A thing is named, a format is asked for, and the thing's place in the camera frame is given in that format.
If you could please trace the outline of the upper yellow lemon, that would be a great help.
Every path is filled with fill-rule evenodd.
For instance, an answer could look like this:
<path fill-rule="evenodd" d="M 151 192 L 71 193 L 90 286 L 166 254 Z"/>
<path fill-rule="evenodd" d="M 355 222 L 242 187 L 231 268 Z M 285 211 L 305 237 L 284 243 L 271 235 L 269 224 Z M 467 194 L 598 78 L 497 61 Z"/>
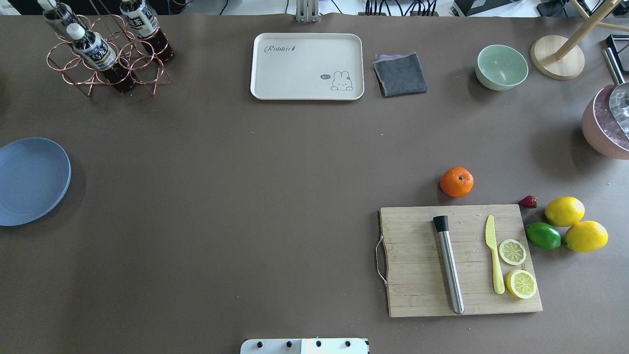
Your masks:
<path fill-rule="evenodd" d="M 585 215 L 585 205 L 575 197 L 560 197 L 546 206 L 546 219 L 553 225 L 570 227 L 577 224 Z"/>

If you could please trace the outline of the cream rabbit tray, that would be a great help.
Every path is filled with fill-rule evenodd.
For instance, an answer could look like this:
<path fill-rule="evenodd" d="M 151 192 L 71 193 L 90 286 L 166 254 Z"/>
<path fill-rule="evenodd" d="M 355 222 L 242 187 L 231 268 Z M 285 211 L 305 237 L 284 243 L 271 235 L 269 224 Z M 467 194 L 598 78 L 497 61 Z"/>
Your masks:
<path fill-rule="evenodd" d="M 362 41 L 351 33 L 261 33 L 253 45 L 250 92 L 257 99 L 359 99 Z"/>

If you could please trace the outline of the yellow lemon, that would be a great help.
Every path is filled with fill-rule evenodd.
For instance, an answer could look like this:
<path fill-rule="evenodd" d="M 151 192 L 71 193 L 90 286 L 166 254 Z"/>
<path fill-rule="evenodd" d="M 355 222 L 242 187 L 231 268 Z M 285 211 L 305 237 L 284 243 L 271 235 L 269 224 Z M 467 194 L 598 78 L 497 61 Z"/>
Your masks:
<path fill-rule="evenodd" d="M 560 197 L 546 206 L 546 219 L 553 225 L 570 227 L 577 224 L 585 215 L 585 205 L 575 197 Z"/>
<path fill-rule="evenodd" d="M 591 252 L 607 244 L 608 233 L 602 224 L 593 220 L 584 220 L 566 231 L 565 245 L 577 252 Z"/>

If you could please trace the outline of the front tea bottle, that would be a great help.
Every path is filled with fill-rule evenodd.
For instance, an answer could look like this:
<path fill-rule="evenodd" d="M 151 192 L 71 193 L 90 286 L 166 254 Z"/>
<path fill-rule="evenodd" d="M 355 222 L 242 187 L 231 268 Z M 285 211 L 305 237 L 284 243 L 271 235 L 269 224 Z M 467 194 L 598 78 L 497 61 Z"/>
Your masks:
<path fill-rule="evenodd" d="M 72 38 L 72 49 L 90 67 L 101 72 L 108 83 L 118 92 L 127 92 L 135 86 L 130 69 L 121 65 L 117 51 L 104 40 L 101 34 L 85 29 L 79 23 L 71 23 L 66 32 Z"/>

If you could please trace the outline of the orange mandarin fruit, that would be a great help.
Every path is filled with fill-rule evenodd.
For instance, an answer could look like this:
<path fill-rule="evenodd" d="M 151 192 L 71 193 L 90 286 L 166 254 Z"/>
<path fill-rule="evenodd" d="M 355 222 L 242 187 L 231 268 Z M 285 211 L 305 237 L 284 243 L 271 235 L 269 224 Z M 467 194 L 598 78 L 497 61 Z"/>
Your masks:
<path fill-rule="evenodd" d="M 460 198 L 470 193 L 474 186 L 474 177 L 468 169 L 456 166 L 442 175 L 439 184 L 443 193 Z"/>

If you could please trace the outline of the lower yellow lemon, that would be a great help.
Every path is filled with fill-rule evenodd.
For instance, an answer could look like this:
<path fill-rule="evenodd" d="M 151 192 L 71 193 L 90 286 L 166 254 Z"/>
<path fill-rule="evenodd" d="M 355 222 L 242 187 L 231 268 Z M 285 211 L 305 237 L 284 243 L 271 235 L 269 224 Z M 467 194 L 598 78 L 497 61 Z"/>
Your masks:
<path fill-rule="evenodd" d="M 608 233 L 602 224 L 593 220 L 584 220 L 566 231 L 565 245 L 577 252 L 591 252 L 607 244 Z"/>

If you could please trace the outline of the grey folded cloth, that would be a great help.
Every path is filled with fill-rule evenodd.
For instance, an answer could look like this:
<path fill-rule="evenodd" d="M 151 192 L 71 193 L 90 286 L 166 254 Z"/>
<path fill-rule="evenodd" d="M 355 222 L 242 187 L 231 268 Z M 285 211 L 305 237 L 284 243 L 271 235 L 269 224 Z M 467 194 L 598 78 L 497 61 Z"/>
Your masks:
<path fill-rule="evenodd" d="M 382 94 L 386 98 L 420 94 L 428 90 L 418 54 L 380 55 L 373 62 Z"/>

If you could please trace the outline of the upper lemon slice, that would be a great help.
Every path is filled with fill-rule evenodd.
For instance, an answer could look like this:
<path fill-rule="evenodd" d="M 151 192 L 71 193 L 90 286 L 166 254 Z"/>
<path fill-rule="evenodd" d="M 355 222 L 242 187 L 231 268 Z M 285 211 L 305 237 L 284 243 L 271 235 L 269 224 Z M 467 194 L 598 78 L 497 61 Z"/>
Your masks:
<path fill-rule="evenodd" d="M 504 240 L 497 250 L 501 260 L 511 266 L 520 266 L 527 258 L 525 246 L 516 239 Z"/>

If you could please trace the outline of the pink ice bowl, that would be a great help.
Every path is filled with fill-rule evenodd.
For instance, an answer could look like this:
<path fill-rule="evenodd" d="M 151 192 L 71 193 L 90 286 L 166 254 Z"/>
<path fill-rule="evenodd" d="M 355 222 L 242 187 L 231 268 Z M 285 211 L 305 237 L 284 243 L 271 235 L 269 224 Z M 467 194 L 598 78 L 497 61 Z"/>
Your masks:
<path fill-rule="evenodd" d="M 589 145 L 607 157 L 627 160 L 628 138 L 609 110 L 609 96 L 615 86 L 603 87 L 589 101 L 582 115 L 582 132 Z"/>

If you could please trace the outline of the wooden cutting board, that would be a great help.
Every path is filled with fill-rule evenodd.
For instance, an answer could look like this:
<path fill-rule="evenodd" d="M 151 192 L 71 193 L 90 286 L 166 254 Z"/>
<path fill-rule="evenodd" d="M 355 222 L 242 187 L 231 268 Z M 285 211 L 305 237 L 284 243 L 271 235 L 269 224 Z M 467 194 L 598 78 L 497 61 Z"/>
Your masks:
<path fill-rule="evenodd" d="M 389 316 L 428 317 L 454 315 L 442 247 L 433 218 L 448 217 L 463 308 L 466 315 L 540 312 L 537 292 L 520 299 L 493 287 L 493 262 L 485 229 L 494 217 L 497 243 L 515 239 L 528 249 L 521 211 L 517 204 L 471 206 L 382 207 L 379 212 L 386 262 Z"/>

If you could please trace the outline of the back right tea bottle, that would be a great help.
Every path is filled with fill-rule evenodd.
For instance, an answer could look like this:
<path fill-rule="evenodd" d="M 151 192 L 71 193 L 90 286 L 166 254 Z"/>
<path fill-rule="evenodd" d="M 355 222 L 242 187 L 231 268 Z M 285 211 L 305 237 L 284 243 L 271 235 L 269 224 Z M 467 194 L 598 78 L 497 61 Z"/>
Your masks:
<path fill-rule="evenodd" d="M 148 54 L 154 54 L 163 63 L 174 58 L 174 51 L 166 34 L 160 29 L 159 21 L 145 0 L 122 0 L 119 9 L 128 27 Z"/>

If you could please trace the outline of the lemon slice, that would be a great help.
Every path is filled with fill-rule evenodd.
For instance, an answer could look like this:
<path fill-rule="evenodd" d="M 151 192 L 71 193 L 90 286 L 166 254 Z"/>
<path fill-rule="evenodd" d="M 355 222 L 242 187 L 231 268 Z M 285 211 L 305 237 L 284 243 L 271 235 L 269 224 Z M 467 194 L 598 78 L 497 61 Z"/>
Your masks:
<path fill-rule="evenodd" d="M 520 266 L 527 258 L 525 246 L 516 239 L 504 240 L 497 250 L 501 260 L 511 266 Z"/>
<path fill-rule="evenodd" d="M 532 298 L 538 289 L 536 278 L 523 269 L 510 271 L 506 275 L 505 283 L 508 291 L 520 299 Z"/>

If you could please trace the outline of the green lime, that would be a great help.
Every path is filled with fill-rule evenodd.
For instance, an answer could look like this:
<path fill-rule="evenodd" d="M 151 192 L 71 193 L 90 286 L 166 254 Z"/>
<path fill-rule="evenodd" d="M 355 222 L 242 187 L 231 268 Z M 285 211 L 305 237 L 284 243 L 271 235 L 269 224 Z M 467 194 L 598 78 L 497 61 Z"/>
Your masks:
<path fill-rule="evenodd" d="M 543 249 L 556 249 L 562 244 L 559 231 L 552 225 L 544 222 L 534 222 L 525 227 L 528 240 L 537 247 Z"/>

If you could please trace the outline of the yellow plastic knife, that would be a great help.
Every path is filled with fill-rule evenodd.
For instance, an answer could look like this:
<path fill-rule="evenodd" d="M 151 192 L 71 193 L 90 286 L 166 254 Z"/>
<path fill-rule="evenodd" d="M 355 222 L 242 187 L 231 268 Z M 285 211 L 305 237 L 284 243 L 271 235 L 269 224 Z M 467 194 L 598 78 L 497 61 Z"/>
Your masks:
<path fill-rule="evenodd" d="M 485 243 L 490 250 L 493 289 L 497 294 L 503 294 L 505 293 L 505 281 L 503 280 L 499 253 L 497 250 L 494 215 L 487 216 L 485 225 Z"/>

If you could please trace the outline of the mint green bowl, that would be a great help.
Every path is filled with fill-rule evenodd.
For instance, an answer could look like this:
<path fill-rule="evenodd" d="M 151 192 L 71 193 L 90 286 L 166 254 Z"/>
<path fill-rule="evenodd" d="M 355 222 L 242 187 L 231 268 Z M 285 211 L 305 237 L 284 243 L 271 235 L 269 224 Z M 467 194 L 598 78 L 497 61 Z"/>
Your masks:
<path fill-rule="evenodd" d="M 528 63 L 517 50 L 506 45 L 487 46 L 478 54 L 475 74 L 491 90 L 510 90 L 528 76 Z"/>

